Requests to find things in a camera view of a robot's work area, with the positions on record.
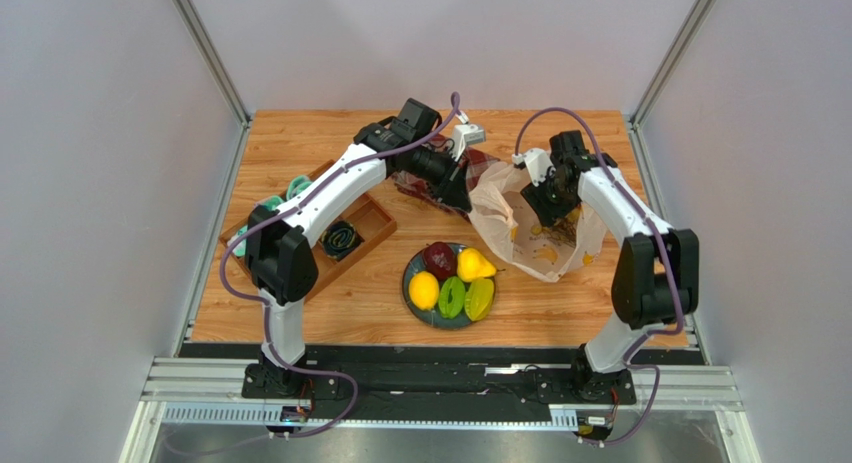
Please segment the yellow fake fruit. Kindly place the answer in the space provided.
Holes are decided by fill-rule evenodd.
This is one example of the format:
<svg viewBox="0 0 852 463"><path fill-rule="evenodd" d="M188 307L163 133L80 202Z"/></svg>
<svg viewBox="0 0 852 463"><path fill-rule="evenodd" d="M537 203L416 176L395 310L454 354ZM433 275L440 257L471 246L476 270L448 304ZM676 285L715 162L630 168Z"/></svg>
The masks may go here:
<svg viewBox="0 0 852 463"><path fill-rule="evenodd" d="M416 308L431 311L440 296L440 283L433 274L422 271L410 279L407 290L408 297Z"/></svg>

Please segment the green fake fruit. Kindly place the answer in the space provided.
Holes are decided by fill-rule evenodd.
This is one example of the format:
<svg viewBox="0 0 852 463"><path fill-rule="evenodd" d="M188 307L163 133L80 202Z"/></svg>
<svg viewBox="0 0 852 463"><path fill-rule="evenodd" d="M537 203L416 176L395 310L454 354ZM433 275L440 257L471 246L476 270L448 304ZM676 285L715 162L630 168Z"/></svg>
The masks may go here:
<svg viewBox="0 0 852 463"><path fill-rule="evenodd" d="M446 319L456 318L463 309L465 297L466 286L459 277L446 279L441 285L437 302L440 315Z"/></svg>

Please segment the yellow fake pear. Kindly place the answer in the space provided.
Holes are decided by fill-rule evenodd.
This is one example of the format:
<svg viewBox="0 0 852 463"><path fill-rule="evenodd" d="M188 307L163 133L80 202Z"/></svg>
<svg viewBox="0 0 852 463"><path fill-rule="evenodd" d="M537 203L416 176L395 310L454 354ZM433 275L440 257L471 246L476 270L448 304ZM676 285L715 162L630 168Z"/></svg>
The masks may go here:
<svg viewBox="0 0 852 463"><path fill-rule="evenodd" d="M466 283L476 279L494 277L498 270L476 248L466 247L457 255L457 276Z"/></svg>

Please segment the dark red fake fruit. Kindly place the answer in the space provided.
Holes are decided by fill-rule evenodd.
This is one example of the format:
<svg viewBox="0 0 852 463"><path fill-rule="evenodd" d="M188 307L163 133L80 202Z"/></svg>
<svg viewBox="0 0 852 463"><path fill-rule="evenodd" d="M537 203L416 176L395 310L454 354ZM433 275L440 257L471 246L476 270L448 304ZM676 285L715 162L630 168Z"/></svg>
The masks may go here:
<svg viewBox="0 0 852 463"><path fill-rule="evenodd" d="M435 242L421 253L425 269L439 281L457 275L455 250L445 242Z"/></svg>

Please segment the yellow fake banana piece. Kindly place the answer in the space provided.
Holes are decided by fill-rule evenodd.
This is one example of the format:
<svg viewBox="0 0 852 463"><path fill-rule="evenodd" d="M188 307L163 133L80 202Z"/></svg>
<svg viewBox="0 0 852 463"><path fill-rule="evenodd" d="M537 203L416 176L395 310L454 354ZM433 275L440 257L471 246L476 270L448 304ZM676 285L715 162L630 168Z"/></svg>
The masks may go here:
<svg viewBox="0 0 852 463"><path fill-rule="evenodd" d="M495 293L495 283L490 278L479 278L471 282L464 301L467 317L474 322L486 318L491 311Z"/></svg>

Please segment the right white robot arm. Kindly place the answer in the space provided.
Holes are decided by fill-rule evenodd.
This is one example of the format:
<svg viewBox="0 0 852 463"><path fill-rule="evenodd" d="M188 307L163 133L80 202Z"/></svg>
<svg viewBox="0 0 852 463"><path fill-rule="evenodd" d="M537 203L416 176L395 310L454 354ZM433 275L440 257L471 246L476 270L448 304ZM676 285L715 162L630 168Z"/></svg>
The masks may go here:
<svg viewBox="0 0 852 463"><path fill-rule="evenodd" d="M522 190L543 226L578 206L591 209L619 247L611 285L613 313L585 344L593 373L625 369L652 336L674 335L697 308L699 242L657 216L624 180L598 145L587 147L578 130L550 139L548 150L516 152L513 164L530 176Z"/></svg>

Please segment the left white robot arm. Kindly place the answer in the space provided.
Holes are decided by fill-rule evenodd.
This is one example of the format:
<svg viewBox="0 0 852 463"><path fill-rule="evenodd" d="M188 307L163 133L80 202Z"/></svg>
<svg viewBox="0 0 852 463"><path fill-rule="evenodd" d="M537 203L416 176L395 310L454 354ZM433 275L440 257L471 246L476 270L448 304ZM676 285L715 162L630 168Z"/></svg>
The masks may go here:
<svg viewBox="0 0 852 463"><path fill-rule="evenodd" d="M295 398L312 378L341 379L337 372L308 370L304 303L319 280L314 248L325 231L356 200L391 175L405 171L443 183L458 165L429 142L453 120L462 119L460 97L451 111L408 99L400 112L362 127L342 156L299 195L275 209L254 209L244 233L246 265L262 304L264 342L258 362L245 371L242 394L248 398Z"/></svg>

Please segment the translucent plastic bag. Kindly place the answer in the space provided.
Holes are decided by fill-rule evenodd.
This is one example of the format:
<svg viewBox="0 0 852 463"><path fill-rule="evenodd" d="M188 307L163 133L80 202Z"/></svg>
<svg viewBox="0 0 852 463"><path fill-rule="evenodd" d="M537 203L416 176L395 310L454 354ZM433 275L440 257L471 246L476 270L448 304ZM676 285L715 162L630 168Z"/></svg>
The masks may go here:
<svg viewBox="0 0 852 463"><path fill-rule="evenodd" d="M593 263L599 256L607 228L597 213L580 206L576 246L549 238L532 208L521 196L530 183L526 171L506 162L487 169L469 193L469 221L486 246L503 262L547 283Z"/></svg>

